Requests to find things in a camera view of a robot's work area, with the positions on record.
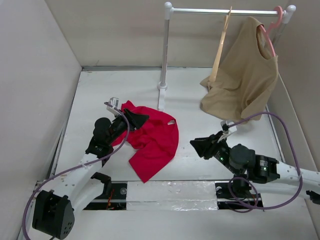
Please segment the red t shirt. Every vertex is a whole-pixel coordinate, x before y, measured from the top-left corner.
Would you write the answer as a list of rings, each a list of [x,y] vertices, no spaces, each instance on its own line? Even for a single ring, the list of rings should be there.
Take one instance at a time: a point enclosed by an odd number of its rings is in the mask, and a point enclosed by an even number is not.
[[[148,115],[143,126],[130,132],[127,142],[136,150],[129,164],[143,183],[149,181],[176,155],[179,129],[171,115],[147,106],[135,106],[131,101],[121,105],[121,110]]]

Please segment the beige plastic hanger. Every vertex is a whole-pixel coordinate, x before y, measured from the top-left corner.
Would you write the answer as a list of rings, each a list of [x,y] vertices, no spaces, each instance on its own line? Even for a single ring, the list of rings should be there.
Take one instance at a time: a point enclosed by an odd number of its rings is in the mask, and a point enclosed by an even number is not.
[[[209,77],[210,82],[216,81],[216,77],[217,77],[218,69],[219,69],[219,64],[220,64],[220,60],[221,60],[221,56],[222,56],[222,51],[223,51],[223,47],[224,47],[224,42],[225,42],[225,38],[226,38],[226,33],[227,33],[229,20],[230,20],[230,16],[231,16],[231,11],[232,11],[232,6],[230,7],[228,14],[224,18],[224,26],[223,26],[223,30],[221,33],[219,46],[218,46],[218,49],[216,52],[216,56],[215,56],[214,63],[212,66],[212,71],[211,71],[211,74]]]

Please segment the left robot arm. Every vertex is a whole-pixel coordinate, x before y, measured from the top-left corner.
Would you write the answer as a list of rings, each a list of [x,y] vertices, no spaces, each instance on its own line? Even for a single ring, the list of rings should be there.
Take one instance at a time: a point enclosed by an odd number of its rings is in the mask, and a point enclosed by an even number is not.
[[[77,168],[55,175],[55,185],[35,199],[32,227],[63,240],[76,216],[96,198],[110,199],[110,208],[131,211],[214,211],[218,208],[213,181],[129,181],[113,183],[100,172],[115,149],[120,135],[140,130],[149,117],[126,109],[110,121],[100,118]]]

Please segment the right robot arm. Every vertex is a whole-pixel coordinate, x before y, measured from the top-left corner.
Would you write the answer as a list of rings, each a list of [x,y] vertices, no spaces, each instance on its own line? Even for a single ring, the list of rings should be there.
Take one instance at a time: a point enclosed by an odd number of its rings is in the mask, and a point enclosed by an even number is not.
[[[291,166],[275,158],[258,155],[242,144],[229,147],[228,135],[223,131],[209,137],[196,138],[190,144],[198,156],[205,160],[215,158],[232,174],[233,178],[218,184],[216,196],[225,204],[243,206],[246,212],[262,210],[259,206],[261,192],[291,195],[278,205],[283,207],[297,197],[320,203],[320,173]]]

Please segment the beige t shirt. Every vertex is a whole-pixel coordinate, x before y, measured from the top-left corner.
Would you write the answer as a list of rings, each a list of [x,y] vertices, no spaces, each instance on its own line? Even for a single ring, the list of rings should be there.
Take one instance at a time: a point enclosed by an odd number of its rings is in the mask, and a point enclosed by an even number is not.
[[[262,112],[278,81],[278,56],[272,55],[254,17],[243,22],[238,37],[220,63],[215,80],[201,81],[208,89],[200,101],[207,114],[234,122]]]

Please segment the white clothes rack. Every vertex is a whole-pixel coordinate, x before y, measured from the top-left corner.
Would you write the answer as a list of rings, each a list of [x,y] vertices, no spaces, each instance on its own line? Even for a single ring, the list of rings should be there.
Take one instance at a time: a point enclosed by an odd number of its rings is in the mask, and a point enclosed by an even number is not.
[[[275,46],[282,35],[286,24],[289,23],[293,14],[296,12],[295,5],[289,5],[285,9],[281,6],[276,6],[274,10],[237,10],[232,9],[230,16],[252,16],[252,17],[277,17],[276,22],[270,23],[268,28],[260,27],[266,43],[275,54]],[[174,13],[181,14],[205,14],[205,15],[221,15],[226,16],[230,9],[201,9],[201,8],[177,8],[173,7],[172,3],[167,1],[164,4],[164,36],[163,36],[163,50],[162,50],[162,65],[160,81],[158,84],[159,97],[158,97],[158,110],[165,110],[165,97],[168,84],[166,82],[167,67],[168,67],[168,46],[169,46],[169,29],[170,19]]]

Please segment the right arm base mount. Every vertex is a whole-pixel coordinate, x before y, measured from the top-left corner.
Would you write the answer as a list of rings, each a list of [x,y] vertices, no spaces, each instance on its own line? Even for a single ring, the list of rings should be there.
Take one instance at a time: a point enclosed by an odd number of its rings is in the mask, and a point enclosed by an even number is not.
[[[215,193],[218,210],[231,210],[236,213],[248,213],[252,211],[236,201],[229,191],[227,181],[215,182]],[[259,193],[257,197],[256,194],[251,193],[251,187],[249,186],[243,187],[240,191],[233,190],[233,193],[239,200],[248,205],[254,206],[257,203],[257,207],[263,207],[261,194]]]

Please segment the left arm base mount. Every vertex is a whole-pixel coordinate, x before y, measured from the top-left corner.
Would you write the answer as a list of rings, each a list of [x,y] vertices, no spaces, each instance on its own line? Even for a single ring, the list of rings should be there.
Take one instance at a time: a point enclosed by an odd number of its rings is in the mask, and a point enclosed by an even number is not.
[[[122,211],[127,209],[127,182],[112,182],[101,195],[92,200],[84,210]]]

